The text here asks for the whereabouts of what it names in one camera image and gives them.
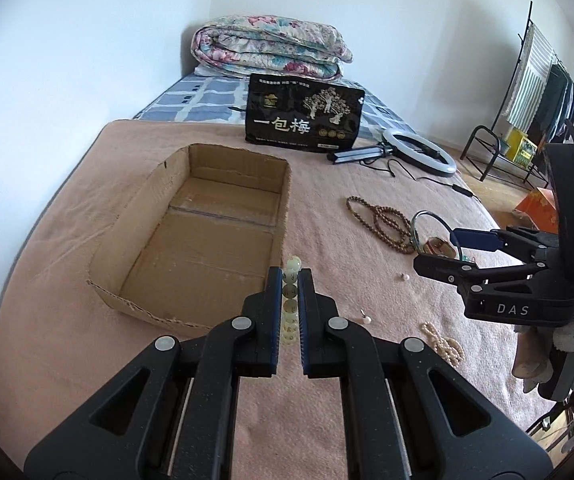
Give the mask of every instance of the pink blanket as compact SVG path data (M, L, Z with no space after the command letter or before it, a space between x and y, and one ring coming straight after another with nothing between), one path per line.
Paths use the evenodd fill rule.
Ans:
M510 375L515 336L507 325L466 319L455 288L414 274L413 255L397 253L345 208L350 195L390 205L410 218L428 208L452 226L490 229L475 200L432 182L392 179L357 164L332 166L323 155L254 146L243 128L219 124L116 121L104 128L35 229L11 277L0 311L0 445L22 465L29 450L163 330L107 307L85 283L86 269L147 175L192 142L243 147L285 158L292 185L283 255L299 255L317 291L341 316L363 308L375 336L423 337L432 322L457 339L466 357L459 372L525 428L548 409L524 395ZM431 219L421 238L445 235ZM477 254L481 266L512 263ZM401 272L411 275L397 280ZM278 376L241 383L233 478L345 478L337 380L307 380L298 345L280 350Z

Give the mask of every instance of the wooden floor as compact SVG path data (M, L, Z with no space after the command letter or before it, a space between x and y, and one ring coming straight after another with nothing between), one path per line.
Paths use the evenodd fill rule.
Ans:
M525 225L512 214L514 207L527 196L528 191L518 186L506 184L488 176L483 182L480 173L467 160L460 160L461 153L451 148L445 150L454 158L461 172L462 179L474 194L480 198L482 205L490 212L501 228L508 225Z

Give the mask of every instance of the clothes rack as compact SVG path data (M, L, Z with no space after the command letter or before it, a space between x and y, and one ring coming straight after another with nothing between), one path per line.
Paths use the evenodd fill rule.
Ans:
M529 31L529 27L532 24L532 7L533 6L534 6L534 2L530 2L529 3L529 11L527 13L527 22L525 24L525 32L523 33L522 37L519 35L519 38L521 40L521 48L520 48L520 51L518 53L518 59L516 59L516 65L514 66L514 71L512 72L512 76L509 80L509 85L507 86L507 90L506 90L505 95L503 97L503 101L501 102L500 107L498 108L498 113L496 113L496 117L494 118L493 123L491 123L491 126L487 127L484 124L479 124L478 126L476 126L476 128L474 128L474 130L472 131L472 134L470 135L469 140L467 141L467 144L465 145L465 149L462 150L462 153L461 153L461 160L463 160L464 158L467 158L467 160L472 164L472 166L474 168L476 168L476 170L480 173L480 181L481 182L483 180L485 180L485 178L487 176L490 176L492 178L496 178L497 180L506 182L507 184L511 184L513 186L516 186L516 185L520 186L521 185L516 180L507 180L506 178L503 178L501 176L498 176L495 174L490 174L490 171L492 169L494 169L494 170L506 173L510 176L513 176L518 180L522 180L522 187L526 187L525 186L525 184L526 184L526 185L530 186L532 189L534 188L534 185L529 181L529 177L531 177L531 176L535 176L536 178L542 180L544 182L544 187L547 187L549 184L547 176L542 174L541 171L539 171L539 169L536 167L536 165L533 162L529 163L527 168L524 168L523 166L516 164L513 160L509 160L508 158L504 157L500 152L501 151L500 136L498 136L497 134L495 134L493 132L494 128L496 127L496 124L498 123L498 119L500 118L500 115L503 111L503 107L505 106L507 98L509 97L509 92L512 89L512 83L514 81L514 77L516 76L516 72L518 71L518 67L519 67L520 62L523 58L523 52L525 51L525 40L527 37L527 32ZM486 136L489 137L489 140L485 140L481 137L478 137L479 132L483 132L484 134L486 134ZM468 151L470 150L470 147L472 146L472 142L474 142L474 140L476 140L485 150L487 150L489 153L491 153L491 159L490 159L490 161L488 161L488 163L485 165L484 168L479 168L478 164L477 164L477 162L479 164L482 164L483 163L482 161L476 160L473 157L467 155ZM511 166L513 166L514 168L516 168L519 171L524 171L525 177L522 178L522 177L516 175L515 173L512 173L512 171L508 171L505 168L499 167L498 165L496 165L496 162L498 161L498 159L502 160L505 164L510 164Z

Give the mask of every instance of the floral quilt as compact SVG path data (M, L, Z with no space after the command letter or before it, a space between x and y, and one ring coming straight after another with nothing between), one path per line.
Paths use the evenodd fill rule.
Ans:
M342 62L352 62L340 32L331 25L280 16L223 16L193 35L192 54L224 75L299 75L334 81Z

